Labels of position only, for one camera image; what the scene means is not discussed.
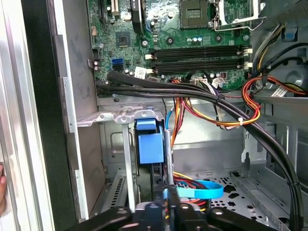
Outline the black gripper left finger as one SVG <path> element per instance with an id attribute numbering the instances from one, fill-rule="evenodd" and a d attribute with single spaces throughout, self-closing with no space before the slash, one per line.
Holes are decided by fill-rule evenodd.
<path id="1" fill-rule="evenodd" d="M 69 231 L 163 231 L 165 229 L 165 187 L 154 188 L 154 200 L 128 207 L 116 206 L 71 228 Z"/>

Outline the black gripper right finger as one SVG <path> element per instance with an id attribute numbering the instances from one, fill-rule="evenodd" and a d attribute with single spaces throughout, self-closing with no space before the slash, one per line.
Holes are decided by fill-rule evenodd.
<path id="1" fill-rule="evenodd" d="M 168 212 L 172 231 L 273 231 L 230 210 L 214 207 L 203 214 L 195 205 L 180 200 L 175 185 L 168 187 Z"/>

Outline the person right hand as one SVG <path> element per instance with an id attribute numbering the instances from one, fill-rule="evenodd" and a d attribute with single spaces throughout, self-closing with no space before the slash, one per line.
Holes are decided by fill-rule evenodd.
<path id="1" fill-rule="evenodd" d="M 4 175 L 4 167 L 0 166 L 0 215 L 5 211 L 6 202 L 5 202 L 5 193 L 6 193 L 7 179 Z"/>

